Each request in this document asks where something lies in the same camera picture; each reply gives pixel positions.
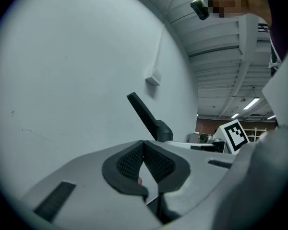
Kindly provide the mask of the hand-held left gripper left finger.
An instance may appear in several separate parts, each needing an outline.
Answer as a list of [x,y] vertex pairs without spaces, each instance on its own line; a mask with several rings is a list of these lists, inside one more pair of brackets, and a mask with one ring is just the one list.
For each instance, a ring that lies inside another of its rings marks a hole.
[[138,184],[142,141],[77,157],[34,185],[23,203],[42,230],[149,230],[148,191]]

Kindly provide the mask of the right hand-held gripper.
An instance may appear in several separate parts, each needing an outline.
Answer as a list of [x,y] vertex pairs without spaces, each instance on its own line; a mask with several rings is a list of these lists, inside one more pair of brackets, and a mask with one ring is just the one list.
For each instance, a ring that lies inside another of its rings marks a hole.
[[165,141],[164,144],[185,149],[201,150],[217,153],[228,153],[237,155],[242,145],[249,142],[249,139],[241,126],[235,119],[229,123],[221,125],[215,134],[205,143],[187,143],[177,141]]

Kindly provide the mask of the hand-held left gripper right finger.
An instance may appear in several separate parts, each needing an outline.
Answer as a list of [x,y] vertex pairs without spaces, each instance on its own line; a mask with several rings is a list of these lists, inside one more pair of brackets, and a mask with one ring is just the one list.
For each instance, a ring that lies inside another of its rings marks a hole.
[[144,215],[146,225],[211,225],[237,183],[230,180],[236,155],[145,141],[144,157],[159,192],[156,211]]

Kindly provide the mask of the gray equipment boxes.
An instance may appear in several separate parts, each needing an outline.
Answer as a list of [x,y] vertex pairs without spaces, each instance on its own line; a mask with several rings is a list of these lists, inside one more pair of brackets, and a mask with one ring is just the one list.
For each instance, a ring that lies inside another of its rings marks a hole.
[[187,143],[206,143],[212,138],[213,136],[210,134],[194,132],[187,135]]

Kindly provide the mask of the white shelf rack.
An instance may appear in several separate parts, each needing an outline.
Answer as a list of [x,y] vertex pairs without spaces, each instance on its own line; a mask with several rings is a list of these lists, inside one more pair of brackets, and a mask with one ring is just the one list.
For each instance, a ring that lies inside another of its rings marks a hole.
[[245,128],[244,131],[247,138],[249,139],[249,142],[256,142],[261,136],[261,134],[267,131],[267,128]]

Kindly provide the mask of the person's dark shirt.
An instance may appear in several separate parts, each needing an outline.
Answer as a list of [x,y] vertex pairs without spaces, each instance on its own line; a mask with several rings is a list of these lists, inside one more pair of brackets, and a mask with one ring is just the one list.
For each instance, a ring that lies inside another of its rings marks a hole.
[[272,17],[269,27],[272,50],[269,68],[271,75],[274,75],[288,52],[288,0],[268,0],[268,3]]

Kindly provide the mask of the white wall switch box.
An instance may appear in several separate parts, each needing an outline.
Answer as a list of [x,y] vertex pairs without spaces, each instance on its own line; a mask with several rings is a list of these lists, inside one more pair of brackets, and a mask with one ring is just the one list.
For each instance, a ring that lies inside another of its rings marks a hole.
[[153,69],[145,78],[145,81],[154,87],[160,86],[161,80],[162,73],[158,69]]

